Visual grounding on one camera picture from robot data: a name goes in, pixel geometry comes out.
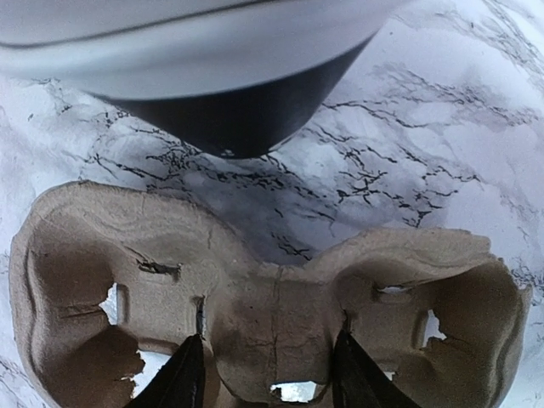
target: marble surface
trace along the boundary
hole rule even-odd
[[[540,0],[403,8],[312,121],[254,160],[204,155],[56,81],[0,78],[0,406],[46,406],[14,345],[11,237],[39,194],[92,179],[201,202],[282,264],[377,226],[489,236],[535,286],[501,407],[544,407],[543,108]]]

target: black robot gripper finger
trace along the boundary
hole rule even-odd
[[[334,408],[422,408],[402,393],[346,329],[332,359]]]
[[[149,385],[125,408],[202,408],[206,369],[199,334],[187,337]]]

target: cardboard cup holder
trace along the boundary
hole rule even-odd
[[[116,283],[117,323],[100,308]],[[321,384],[346,316],[353,337],[423,408],[497,407],[516,373],[530,288],[487,238],[376,229],[303,267],[256,259],[186,201],[94,183],[50,190],[14,238],[15,339],[52,407],[122,408],[143,368],[206,339],[206,408],[281,406],[277,383]],[[424,344],[429,311],[445,338]]]

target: white marble countertop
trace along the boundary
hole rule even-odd
[[[425,0],[383,27],[314,119],[226,162],[57,82],[0,78],[0,406],[46,406],[20,368],[9,245],[31,203],[77,179],[204,203],[266,260],[301,263],[376,226],[492,239],[535,285],[501,407],[544,407],[544,3]]]

